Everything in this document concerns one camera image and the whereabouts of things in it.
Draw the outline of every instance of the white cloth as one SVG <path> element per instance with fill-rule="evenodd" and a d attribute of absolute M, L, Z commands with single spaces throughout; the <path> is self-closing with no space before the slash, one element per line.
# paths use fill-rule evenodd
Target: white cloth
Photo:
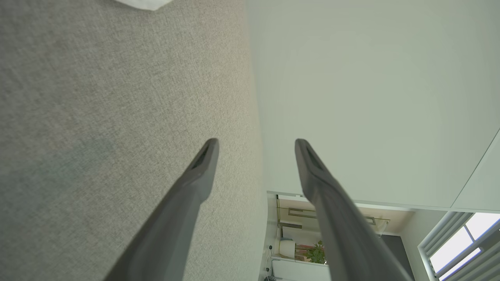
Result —
<path fill-rule="evenodd" d="M 156 11 L 161 6 L 167 4 L 172 0 L 116 0 L 120 3 L 134 7 L 141 10 Z"/>

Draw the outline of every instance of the window frame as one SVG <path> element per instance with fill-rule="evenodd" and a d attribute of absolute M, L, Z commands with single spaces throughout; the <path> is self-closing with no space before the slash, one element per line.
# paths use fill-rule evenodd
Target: window frame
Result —
<path fill-rule="evenodd" d="M 486 241 L 494 232 L 500 229 L 500 220 L 498 220 L 495 224 L 493 224 L 485 233 L 483 233 L 478 239 L 474 239 L 471 234 L 471 231 L 466 226 L 466 223 L 475 213 L 471 212 L 453 212 L 449 211 L 444 215 L 441 221 L 431 230 L 431 232 L 425 237 L 425 239 L 418 245 L 418 251 L 422 257 L 425 269 L 429 276 L 430 280 L 439 280 L 441 276 L 451 270 L 455 265 L 457 265 L 460 261 L 466 258 L 470 253 L 472 253 L 476 249 L 480 249 L 480 253 L 471 258 L 469 261 L 464 263 L 457 271 L 448 276 L 444 281 L 452 278 L 457 272 L 466 267 L 468 264 L 472 263 L 478 257 L 480 257 L 484 249 L 480 247 L 480 244 Z M 446 264 L 443 268 L 441 268 L 438 272 L 434 271 L 432 266 L 430 257 L 441 248 L 458 230 L 462 227 L 465 228 L 465 231 L 469 235 L 472 240 L 472 244 L 470 244 L 465 250 L 463 250 L 460 254 L 458 254 L 455 258 L 453 258 L 448 264 Z"/>

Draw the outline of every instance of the white pot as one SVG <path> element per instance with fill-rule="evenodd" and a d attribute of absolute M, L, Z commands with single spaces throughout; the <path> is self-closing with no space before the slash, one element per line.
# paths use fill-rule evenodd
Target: white pot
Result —
<path fill-rule="evenodd" d="M 285 257 L 295 258 L 295 241 L 281 240 L 279 242 L 279 253 Z"/>

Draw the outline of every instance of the potted plant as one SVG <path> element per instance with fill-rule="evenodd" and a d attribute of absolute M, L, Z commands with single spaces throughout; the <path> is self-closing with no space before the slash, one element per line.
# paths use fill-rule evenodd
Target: potted plant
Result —
<path fill-rule="evenodd" d="M 326 265 L 327 260 L 325 259 L 325 247 L 323 246 L 323 241 L 318 241 L 317 244 L 314 244 L 314 247 L 308 249 L 306 258 L 310 259 L 311 263 Z"/>

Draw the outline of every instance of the window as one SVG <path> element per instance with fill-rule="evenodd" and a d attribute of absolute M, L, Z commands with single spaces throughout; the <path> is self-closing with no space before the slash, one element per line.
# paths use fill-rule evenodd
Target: window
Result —
<path fill-rule="evenodd" d="M 419 245 L 440 281 L 500 278 L 500 214 L 448 212 Z"/>

